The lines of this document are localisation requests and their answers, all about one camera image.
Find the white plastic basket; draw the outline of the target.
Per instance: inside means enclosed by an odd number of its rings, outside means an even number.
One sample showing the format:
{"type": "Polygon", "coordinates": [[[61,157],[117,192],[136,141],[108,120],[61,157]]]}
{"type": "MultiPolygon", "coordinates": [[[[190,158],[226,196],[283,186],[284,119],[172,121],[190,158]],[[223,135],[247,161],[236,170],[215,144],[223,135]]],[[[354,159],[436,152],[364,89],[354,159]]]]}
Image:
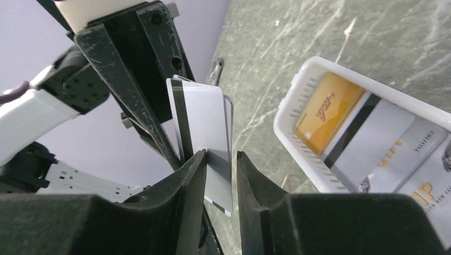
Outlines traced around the white plastic basket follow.
{"type": "Polygon", "coordinates": [[[315,56],[294,76],[273,129],[321,193],[395,191],[450,133],[450,113],[315,56]]]}

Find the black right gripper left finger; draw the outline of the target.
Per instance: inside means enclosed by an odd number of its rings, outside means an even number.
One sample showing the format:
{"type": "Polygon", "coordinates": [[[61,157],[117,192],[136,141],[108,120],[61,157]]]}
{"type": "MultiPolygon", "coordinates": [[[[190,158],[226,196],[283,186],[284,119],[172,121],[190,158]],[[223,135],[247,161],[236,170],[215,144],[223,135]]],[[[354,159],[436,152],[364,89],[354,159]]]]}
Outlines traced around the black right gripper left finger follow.
{"type": "Polygon", "coordinates": [[[1,196],[1,254],[197,254],[206,151],[124,203],[97,195],[1,196]]]}

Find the white printed VIP card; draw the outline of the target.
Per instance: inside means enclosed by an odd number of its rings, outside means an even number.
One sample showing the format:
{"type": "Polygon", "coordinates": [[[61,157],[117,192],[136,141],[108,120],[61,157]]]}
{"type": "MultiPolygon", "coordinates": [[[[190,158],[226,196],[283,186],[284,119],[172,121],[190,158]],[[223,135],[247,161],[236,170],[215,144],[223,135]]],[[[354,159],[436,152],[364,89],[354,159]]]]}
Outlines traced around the white printed VIP card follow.
{"type": "Polygon", "coordinates": [[[355,192],[410,196],[449,249],[450,132],[417,118],[355,192]]]}

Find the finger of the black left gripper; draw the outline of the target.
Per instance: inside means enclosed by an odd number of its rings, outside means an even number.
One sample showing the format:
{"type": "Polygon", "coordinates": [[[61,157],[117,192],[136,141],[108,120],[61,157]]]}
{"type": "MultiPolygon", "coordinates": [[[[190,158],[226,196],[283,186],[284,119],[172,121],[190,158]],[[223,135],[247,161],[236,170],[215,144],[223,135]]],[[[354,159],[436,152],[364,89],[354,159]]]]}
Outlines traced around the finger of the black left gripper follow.
{"type": "Polygon", "coordinates": [[[89,18],[74,41],[142,139],[181,167],[162,124],[172,119],[166,80],[193,79],[169,6],[140,1],[89,18]]]}

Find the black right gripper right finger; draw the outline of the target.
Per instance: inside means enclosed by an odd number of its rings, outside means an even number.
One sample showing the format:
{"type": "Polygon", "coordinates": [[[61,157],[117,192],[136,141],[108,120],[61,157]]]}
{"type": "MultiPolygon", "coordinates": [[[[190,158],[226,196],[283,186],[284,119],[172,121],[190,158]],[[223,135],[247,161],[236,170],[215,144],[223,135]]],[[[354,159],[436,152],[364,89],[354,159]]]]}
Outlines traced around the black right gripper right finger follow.
{"type": "Polygon", "coordinates": [[[289,193],[237,152],[243,254],[447,254],[400,194],[289,193]]]}

